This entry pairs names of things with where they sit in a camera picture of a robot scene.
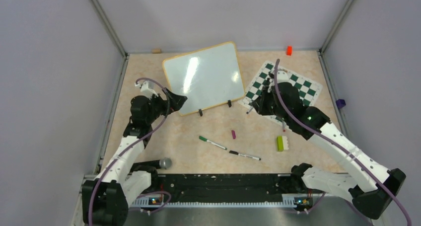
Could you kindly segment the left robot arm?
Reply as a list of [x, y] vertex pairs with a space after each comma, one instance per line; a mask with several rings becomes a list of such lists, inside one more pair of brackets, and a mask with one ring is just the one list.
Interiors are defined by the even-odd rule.
[[131, 99], [131, 116], [120, 144], [106, 167], [82, 185], [83, 222], [89, 226], [122, 226], [129, 206], [145, 190], [155, 192], [159, 179], [144, 170], [132, 170], [136, 158], [143, 152], [156, 131], [153, 122], [179, 111], [187, 101], [164, 88], [163, 99], [154, 90], [148, 95]]

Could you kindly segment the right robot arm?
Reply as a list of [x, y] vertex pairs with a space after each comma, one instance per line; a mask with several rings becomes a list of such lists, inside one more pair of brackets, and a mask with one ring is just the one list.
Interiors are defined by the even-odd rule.
[[316, 189], [340, 197], [364, 216], [377, 220], [400, 191], [406, 175], [379, 164], [343, 135], [330, 118], [306, 106], [289, 82], [263, 85], [251, 106], [262, 116], [276, 116], [294, 133], [329, 154], [345, 174], [321, 170], [307, 163], [292, 168], [291, 186], [297, 192]]

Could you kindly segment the yellow framed whiteboard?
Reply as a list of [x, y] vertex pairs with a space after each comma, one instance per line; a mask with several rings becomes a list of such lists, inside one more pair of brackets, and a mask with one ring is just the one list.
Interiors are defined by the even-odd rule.
[[162, 62], [169, 89], [187, 97], [179, 110], [189, 115], [245, 96], [245, 86], [234, 42], [225, 42]]

